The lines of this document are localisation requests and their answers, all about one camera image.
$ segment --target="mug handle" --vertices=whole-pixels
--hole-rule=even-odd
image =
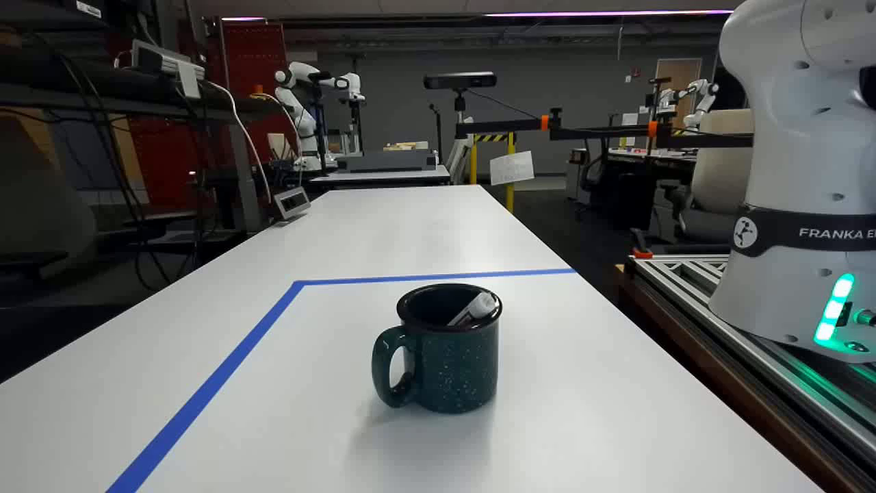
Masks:
[[[401,376],[399,383],[394,387],[390,386],[389,364],[392,355],[400,347],[413,351],[413,339],[402,332],[401,325],[383,331],[374,341],[374,350],[371,352],[371,379],[374,381],[374,388],[380,399],[390,407],[401,407],[410,403],[417,392],[413,373],[408,371]]]

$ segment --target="blue tape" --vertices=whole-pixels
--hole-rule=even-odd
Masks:
[[[391,277],[361,277],[350,279],[324,279],[315,281],[295,281],[274,306],[258,321],[244,340],[231,351],[222,364],[204,382],[201,387],[182,405],[179,411],[170,418],[170,421],[155,435],[143,449],[143,452],[131,462],[121,475],[109,486],[107,491],[127,492],[136,491],[143,485],[146,478],[155,470],[159,463],[167,456],[170,449],[180,440],[182,434],[198,418],[207,404],[213,400],[219,389],[231,378],[241,363],[256,347],[258,342],[271,329],[283,311],[292,303],[296,296],[301,293],[305,286],[324,286],[330,284],[366,284],[374,282],[403,282],[403,281],[440,281],[445,279],[471,279],[475,277],[514,277],[523,275],[552,275],[574,274],[572,268],[551,268],[542,270],[510,270],[504,272],[481,272],[468,274],[436,274],[436,275],[397,275]]]

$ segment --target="yellow post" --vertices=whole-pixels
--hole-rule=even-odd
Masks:
[[[471,166],[469,168],[471,170],[469,183],[477,185],[477,143],[471,146]]]
[[[508,133],[508,153],[514,154],[514,132]],[[514,213],[514,183],[505,185],[505,208]]]

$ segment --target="robot logo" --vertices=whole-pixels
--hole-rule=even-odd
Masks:
[[[736,248],[748,248],[758,239],[758,226],[754,221],[743,216],[736,221],[733,228],[733,244]]]

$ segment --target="mug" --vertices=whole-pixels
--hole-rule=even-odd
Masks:
[[[448,325],[481,293],[496,303],[486,316]],[[498,318],[502,302],[469,284],[433,284],[404,295],[396,305],[401,325],[374,341],[371,379],[378,396],[391,407],[415,402],[435,412],[472,411],[496,394]],[[405,351],[405,373],[389,382],[392,355]]]

